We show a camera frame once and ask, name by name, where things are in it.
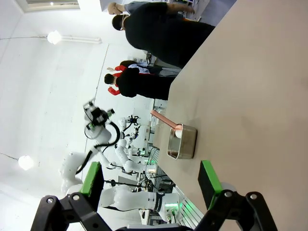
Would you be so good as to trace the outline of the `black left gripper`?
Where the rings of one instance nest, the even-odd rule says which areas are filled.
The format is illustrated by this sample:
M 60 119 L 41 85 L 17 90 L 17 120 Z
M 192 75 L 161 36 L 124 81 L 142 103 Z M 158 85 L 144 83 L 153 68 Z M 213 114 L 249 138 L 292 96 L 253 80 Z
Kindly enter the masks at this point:
M 100 109 L 99 107 L 93 107 L 90 109 L 90 120 L 94 126 L 104 126 L 110 115 L 108 112 Z

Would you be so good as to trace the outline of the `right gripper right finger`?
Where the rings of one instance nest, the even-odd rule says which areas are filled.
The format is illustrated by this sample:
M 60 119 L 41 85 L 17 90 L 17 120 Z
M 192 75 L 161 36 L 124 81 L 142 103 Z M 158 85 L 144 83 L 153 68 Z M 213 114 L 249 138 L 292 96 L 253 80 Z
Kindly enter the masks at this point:
M 226 220 L 234 220 L 241 231 L 276 231 L 268 205 L 259 192 L 245 196 L 223 189 L 210 161 L 200 163 L 198 183 L 207 212 L 196 231 L 218 231 Z

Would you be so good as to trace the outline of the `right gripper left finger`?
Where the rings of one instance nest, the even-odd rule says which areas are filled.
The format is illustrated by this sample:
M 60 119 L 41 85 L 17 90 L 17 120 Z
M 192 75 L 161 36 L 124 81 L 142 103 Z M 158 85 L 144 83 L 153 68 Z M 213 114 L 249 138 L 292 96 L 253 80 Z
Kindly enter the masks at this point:
M 78 192 L 63 199 L 47 195 L 36 211 L 32 231 L 65 231 L 71 223 L 80 223 L 86 231 L 110 231 L 111 228 L 97 213 L 104 178 L 99 162 L 92 162 Z

